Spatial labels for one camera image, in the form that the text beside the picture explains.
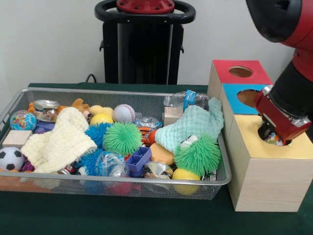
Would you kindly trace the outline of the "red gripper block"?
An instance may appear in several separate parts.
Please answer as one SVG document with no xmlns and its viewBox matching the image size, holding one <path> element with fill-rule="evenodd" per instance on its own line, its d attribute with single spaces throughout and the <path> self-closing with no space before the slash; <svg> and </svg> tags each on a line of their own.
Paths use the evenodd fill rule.
<svg viewBox="0 0 313 235">
<path fill-rule="evenodd" d="M 281 111 L 270 96 L 271 88 L 263 88 L 254 98 L 255 109 L 262 122 L 258 129 L 259 137 L 265 140 L 276 133 L 282 142 L 292 142 L 312 125 L 308 117 L 293 117 Z"/>
</svg>

